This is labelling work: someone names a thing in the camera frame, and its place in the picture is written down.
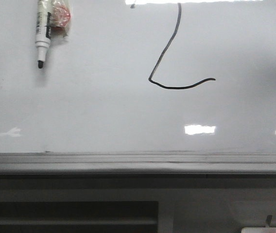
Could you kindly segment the white black whiteboard marker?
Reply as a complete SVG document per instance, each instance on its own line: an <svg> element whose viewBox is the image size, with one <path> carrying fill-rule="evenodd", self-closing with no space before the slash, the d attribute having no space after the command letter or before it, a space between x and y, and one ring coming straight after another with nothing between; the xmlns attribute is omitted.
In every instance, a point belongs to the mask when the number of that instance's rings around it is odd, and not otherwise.
<svg viewBox="0 0 276 233"><path fill-rule="evenodd" d="M52 3L50 0L37 2L35 47L37 48L37 66L43 68L46 55L51 44L52 28L50 20L52 16Z"/></svg>

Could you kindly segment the white whiteboard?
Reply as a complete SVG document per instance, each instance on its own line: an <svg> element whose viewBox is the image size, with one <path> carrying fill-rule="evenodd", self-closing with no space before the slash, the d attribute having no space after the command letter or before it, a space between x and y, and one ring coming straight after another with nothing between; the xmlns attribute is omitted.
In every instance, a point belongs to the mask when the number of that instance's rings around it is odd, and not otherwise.
<svg viewBox="0 0 276 233"><path fill-rule="evenodd" d="M276 153L276 0L72 0L37 67L36 2L0 0L0 152Z"/></svg>

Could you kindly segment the grey aluminium whiteboard tray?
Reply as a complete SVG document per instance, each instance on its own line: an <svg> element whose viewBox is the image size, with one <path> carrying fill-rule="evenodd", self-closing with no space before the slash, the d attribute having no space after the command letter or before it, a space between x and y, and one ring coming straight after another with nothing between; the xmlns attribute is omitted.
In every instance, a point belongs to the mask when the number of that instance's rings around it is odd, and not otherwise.
<svg viewBox="0 0 276 233"><path fill-rule="evenodd" d="M193 151L0 153L5 175L276 175L276 153Z"/></svg>

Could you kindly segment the dark slatted vent panel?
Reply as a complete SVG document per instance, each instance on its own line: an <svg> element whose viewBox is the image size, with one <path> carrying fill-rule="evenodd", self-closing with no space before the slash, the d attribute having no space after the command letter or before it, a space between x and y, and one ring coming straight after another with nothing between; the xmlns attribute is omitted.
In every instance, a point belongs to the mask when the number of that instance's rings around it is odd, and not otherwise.
<svg viewBox="0 0 276 233"><path fill-rule="evenodd" d="M156 233L156 201L0 202L0 233Z"/></svg>

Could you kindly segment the white box at bottom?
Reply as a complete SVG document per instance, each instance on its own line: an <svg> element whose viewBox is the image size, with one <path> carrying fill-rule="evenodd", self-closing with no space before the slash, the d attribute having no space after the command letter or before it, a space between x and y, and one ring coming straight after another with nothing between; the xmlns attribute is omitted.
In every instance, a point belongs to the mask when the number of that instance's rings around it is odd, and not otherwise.
<svg viewBox="0 0 276 233"><path fill-rule="evenodd" d="M276 227L245 227L241 233L276 233Z"/></svg>

